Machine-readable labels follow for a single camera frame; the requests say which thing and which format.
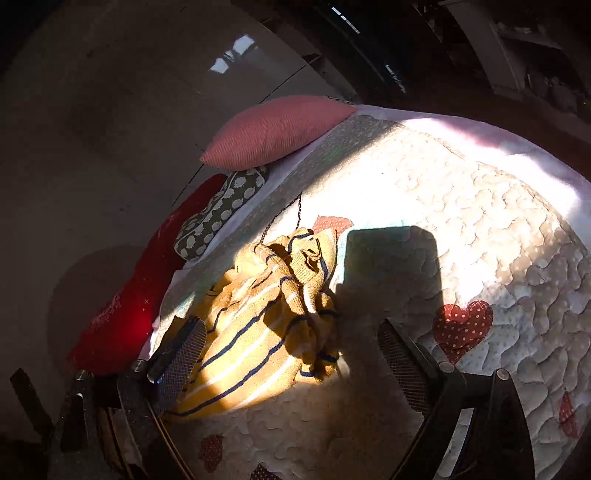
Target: metal bolt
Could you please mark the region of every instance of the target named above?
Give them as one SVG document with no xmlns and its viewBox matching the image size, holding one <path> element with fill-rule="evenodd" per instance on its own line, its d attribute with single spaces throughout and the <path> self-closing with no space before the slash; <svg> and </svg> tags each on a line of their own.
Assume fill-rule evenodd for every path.
<svg viewBox="0 0 591 480">
<path fill-rule="evenodd" d="M 509 372 L 507 370 L 505 370 L 504 368 L 500 368 L 496 371 L 496 376 L 499 377 L 501 380 L 509 380 L 511 378 L 511 376 L 509 375 Z"/>
<path fill-rule="evenodd" d="M 444 361 L 444 362 L 440 362 L 439 363 L 439 370 L 441 370 L 444 373 L 450 374 L 452 373 L 454 370 L 456 369 L 456 367 L 453 366 L 453 363 L 448 362 L 448 361 Z"/>
<path fill-rule="evenodd" d="M 134 363 L 131 364 L 131 369 L 134 372 L 141 372 L 145 370 L 147 364 L 148 362 L 146 360 L 136 360 Z"/>
</svg>

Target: red pillow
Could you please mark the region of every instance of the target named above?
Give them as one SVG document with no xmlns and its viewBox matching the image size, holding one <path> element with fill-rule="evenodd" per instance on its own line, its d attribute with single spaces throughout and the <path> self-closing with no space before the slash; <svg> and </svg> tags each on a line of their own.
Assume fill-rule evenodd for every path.
<svg viewBox="0 0 591 480">
<path fill-rule="evenodd" d="M 137 262 L 134 276 L 90 321 L 68 354 L 76 370 L 107 375 L 129 368 L 137 359 L 173 274 L 185 262 L 173 249 L 178 231 L 191 215 L 207 206 L 225 180 L 221 174 L 206 180 L 160 226 Z"/>
</svg>

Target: floor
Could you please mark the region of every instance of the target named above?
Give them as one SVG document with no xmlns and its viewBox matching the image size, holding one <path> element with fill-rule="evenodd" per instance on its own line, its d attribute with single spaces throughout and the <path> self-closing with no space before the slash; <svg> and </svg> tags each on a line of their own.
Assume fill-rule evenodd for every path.
<svg viewBox="0 0 591 480">
<path fill-rule="evenodd" d="M 30 37 L 0 87 L 0 435 L 38 439 L 8 381 L 17 368 L 57 417 L 65 356 L 217 172 L 199 161 L 215 132 L 293 93 L 338 96 L 223 0 L 66 1 Z"/>
</svg>

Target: bed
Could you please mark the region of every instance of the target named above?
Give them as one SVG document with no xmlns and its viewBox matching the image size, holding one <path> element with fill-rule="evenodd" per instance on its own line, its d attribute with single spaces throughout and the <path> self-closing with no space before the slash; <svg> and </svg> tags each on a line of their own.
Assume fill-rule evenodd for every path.
<svg viewBox="0 0 591 480">
<path fill-rule="evenodd" d="M 175 274 L 152 351 L 300 192 L 302 226 L 344 227 L 329 285 L 338 372 L 246 410 L 170 424 L 191 469 L 212 479 L 386 478 L 422 421 L 376 342 L 379 322 L 394 317 L 439 361 L 510 372 L 536 476 L 552 478 L 590 413 L 591 184 L 499 128 L 358 106 L 274 164 L 204 256 Z M 297 217 L 295 202 L 267 238 L 295 230 Z M 450 475 L 469 419 L 465 410 L 438 476 Z"/>
</svg>

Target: striped knit fabric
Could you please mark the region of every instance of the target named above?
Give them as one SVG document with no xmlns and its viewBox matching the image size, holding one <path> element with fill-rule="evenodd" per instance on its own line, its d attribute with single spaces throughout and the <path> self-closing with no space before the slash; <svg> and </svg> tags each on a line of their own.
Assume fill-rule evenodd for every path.
<svg viewBox="0 0 591 480">
<path fill-rule="evenodd" d="M 203 359 L 176 408 L 196 419 L 252 406 L 294 381 L 332 373 L 336 312 L 323 291 L 336 261 L 336 231 L 305 228 L 251 244 L 190 314 L 207 325 Z"/>
</svg>

